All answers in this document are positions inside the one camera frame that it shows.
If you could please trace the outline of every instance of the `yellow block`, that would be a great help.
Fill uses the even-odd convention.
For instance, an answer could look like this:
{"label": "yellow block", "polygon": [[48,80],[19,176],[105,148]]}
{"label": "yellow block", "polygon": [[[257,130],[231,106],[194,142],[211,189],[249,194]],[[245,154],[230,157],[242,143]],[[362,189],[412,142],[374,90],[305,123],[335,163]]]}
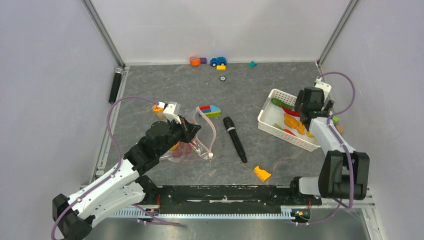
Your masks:
{"label": "yellow block", "polygon": [[259,166],[256,166],[254,168],[254,172],[260,178],[260,180],[262,180],[262,182],[265,182],[265,180],[271,177],[271,173],[268,173],[267,171],[260,169]]}
{"label": "yellow block", "polygon": [[216,65],[216,70],[218,71],[225,71],[226,66],[225,65]]}
{"label": "yellow block", "polygon": [[221,116],[221,111],[206,112],[205,115],[208,118],[218,117],[218,116]]}

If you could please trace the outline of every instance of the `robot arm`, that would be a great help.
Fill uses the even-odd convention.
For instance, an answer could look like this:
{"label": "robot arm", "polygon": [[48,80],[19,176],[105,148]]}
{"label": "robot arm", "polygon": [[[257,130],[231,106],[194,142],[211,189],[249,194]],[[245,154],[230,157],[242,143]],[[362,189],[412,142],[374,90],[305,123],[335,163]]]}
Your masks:
{"label": "robot arm", "polygon": [[349,175],[342,173],[343,167],[348,167],[349,154],[353,162],[353,199],[362,200],[367,194],[370,158],[366,153],[357,152],[350,146],[334,130],[333,121],[328,121],[329,110],[334,102],[330,100],[325,107],[324,105],[330,90],[330,85],[317,79],[314,87],[305,87],[299,91],[294,110],[300,112],[300,121],[318,140],[325,160],[319,176],[295,178],[292,183],[302,194],[349,199]]}
{"label": "robot arm", "polygon": [[[168,121],[154,122],[145,136],[125,153],[115,174],[113,172],[118,164],[84,189],[69,197],[59,194],[53,199],[55,221],[66,208],[77,201],[58,223],[58,228],[66,239],[82,240],[107,216],[124,207],[155,197],[156,186],[143,174],[156,166],[160,156],[178,142],[190,143],[201,129],[200,125],[191,124],[178,115],[178,103],[161,102],[159,106],[164,108],[163,114]],[[100,182],[103,183],[81,198]]]}

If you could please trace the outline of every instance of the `gray marble floor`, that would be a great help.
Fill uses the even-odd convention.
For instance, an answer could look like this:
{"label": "gray marble floor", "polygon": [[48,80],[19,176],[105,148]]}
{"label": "gray marble floor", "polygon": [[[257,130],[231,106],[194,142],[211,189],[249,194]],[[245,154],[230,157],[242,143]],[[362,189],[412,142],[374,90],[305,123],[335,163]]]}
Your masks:
{"label": "gray marble floor", "polygon": [[[258,129],[258,115],[272,89],[297,95],[311,86],[319,74],[313,62],[228,64],[226,71],[208,65],[151,65],[129,69],[124,96],[145,96],[161,102],[181,104],[188,113],[196,106],[215,105],[222,116],[211,118],[217,131],[210,161],[192,160],[174,163],[162,160],[147,175],[157,185],[231,185],[288,184],[295,176],[317,176],[324,161],[321,149],[308,152]],[[221,82],[220,76],[226,76]],[[247,163],[238,157],[223,118],[234,121],[243,144]],[[125,153],[157,121],[152,104],[124,100],[120,106],[114,136]],[[117,153],[110,148],[106,168],[117,163]],[[254,173],[259,166],[272,176],[262,182]]]}

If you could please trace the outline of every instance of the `blue toy car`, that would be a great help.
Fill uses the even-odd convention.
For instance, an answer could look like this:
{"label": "blue toy car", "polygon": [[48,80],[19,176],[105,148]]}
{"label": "blue toy car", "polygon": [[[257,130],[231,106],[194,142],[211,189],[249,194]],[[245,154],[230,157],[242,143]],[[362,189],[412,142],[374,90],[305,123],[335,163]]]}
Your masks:
{"label": "blue toy car", "polygon": [[210,60],[210,65],[212,67],[216,67],[217,65],[227,65],[227,60],[223,56],[217,58],[214,57]]}

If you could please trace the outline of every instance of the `red toy pepper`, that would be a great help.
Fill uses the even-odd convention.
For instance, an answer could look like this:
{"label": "red toy pepper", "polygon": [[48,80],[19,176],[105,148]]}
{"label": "red toy pepper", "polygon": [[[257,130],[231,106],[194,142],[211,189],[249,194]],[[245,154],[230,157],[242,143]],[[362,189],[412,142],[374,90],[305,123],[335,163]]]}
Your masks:
{"label": "red toy pepper", "polygon": [[285,129],[284,128],[283,131],[296,137],[296,135],[292,131],[290,131],[288,129]]}
{"label": "red toy pepper", "polygon": [[292,110],[288,109],[287,107],[285,107],[283,105],[281,105],[281,107],[284,110],[284,112],[286,112],[286,113],[288,113],[288,114],[290,114],[292,116],[295,116],[295,117],[300,117],[301,116],[301,114],[299,112],[297,112],[297,111],[292,111]]}

